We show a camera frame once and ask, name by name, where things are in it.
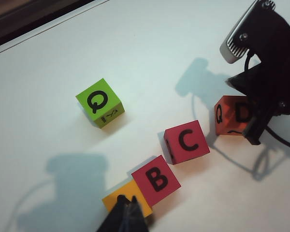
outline screw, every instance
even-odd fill
[[[280,108],[285,108],[286,107],[286,104],[283,101],[280,101],[278,103],[278,105],[279,105]]]
[[[269,1],[266,1],[266,2],[264,2],[264,3],[262,3],[262,7],[264,8],[264,9],[268,9],[269,7],[270,7],[270,2]]]
[[[247,33],[243,33],[240,35],[240,41],[245,41],[248,38],[248,34]]]

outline wooden block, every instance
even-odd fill
[[[198,120],[166,129],[164,140],[172,164],[182,163],[210,152]]]
[[[216,134],[242,135],[251,118],[246,96],[223,96],[215,105]]]
[[[102,199],[108,212],[110,212],[112,208],[114,207],[114,205],[117,203],[118,195],[125,195],[129,201],[131,201],[132,197],[135,196],[138,203],[140,204],[144,217],[147,217],[148,215],[151,215],[153,213],[151,207],[148,205],[147,201],[145,200],[135,180],[128,182],[121,188],[117,189],[116,191],[112,192],[110,195]]]
[[[153,206],[181,187],[162,156],[133,172],[132,176],[149,206]]]
[[[85,89],[76,98],[100,128],[125,112],[120,99],[104,79]]]

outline red block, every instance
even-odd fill
[[[132,173],[149,206],[153,206],[180,188],[175,175],[160,155]]]
[[[182,163],[210,152],[198,120],[165,130],[164,140],[172,164]]]
[[[246,96],[223,96],[215,105],[216,134],[242,135],[251,118]]]

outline green block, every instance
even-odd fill
[[[125,112],[120,99],[104,79],[85,89],[76,98],[100,128]]]

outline white table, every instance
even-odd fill
[[[290,148],[214,130],[214,104],[240,95],[224,81],[244,67],[219,46],[251,2],[97,0],[2,45],[0,232],[95,231],[101,199],[167,154],[165,129],[196,119],[211,153],[170,165],[182,187],[150,230],[290,232]],[[290,0],[275,2],[290,24]],[[102,130],[75,98],[101,78],[126,110]],[[270,126],[290,141],[290,116]]]

